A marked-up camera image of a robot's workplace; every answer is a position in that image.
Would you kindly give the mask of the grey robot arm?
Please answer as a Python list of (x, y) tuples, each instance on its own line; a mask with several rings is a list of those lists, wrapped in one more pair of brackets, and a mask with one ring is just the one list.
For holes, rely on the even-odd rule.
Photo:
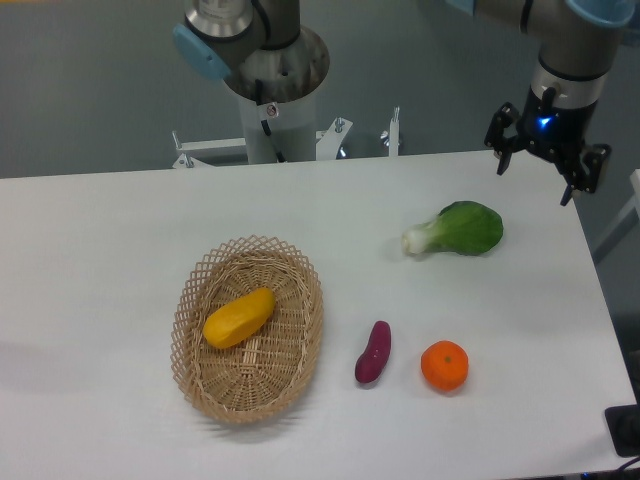
[(484, 143), (503, 174), (526, 151), (555, 166), (566, 182), (560, 203), (596, 191), (611, 148), (585, 135), (617, 50), (639, 39), (636, 1), (455, 1), (473, 17), (494, 19), (540, 42), (523, 110), (504, 103)]

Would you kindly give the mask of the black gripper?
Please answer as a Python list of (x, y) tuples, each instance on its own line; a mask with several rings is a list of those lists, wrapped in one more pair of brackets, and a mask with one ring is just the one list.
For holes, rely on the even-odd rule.
[[(505, 102), (492, 116), (484, 144), (498, 159), (497, 174), (508, 169), (514, 153), (527, 150), (546, 161), (557, 161), (556, 168), (566, 182), (560, 205), (566, 206), (576, 192), (594, 194), (611, 156), (608, 144), (585, 145), (585, 132), (598, 101), (578, 109), (551, 106), (529, 90), (524, 112)], [(516, 124), (516, 134), (505, 131)]]

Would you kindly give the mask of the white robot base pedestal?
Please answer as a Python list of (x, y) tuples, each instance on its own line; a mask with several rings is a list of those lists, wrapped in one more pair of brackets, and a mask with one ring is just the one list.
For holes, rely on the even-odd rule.
[(173, 29), (183, 59), (235, 95), (251, 164), (316, 157), (315, 95), (330, 65), (297, 1), (187, 1)]

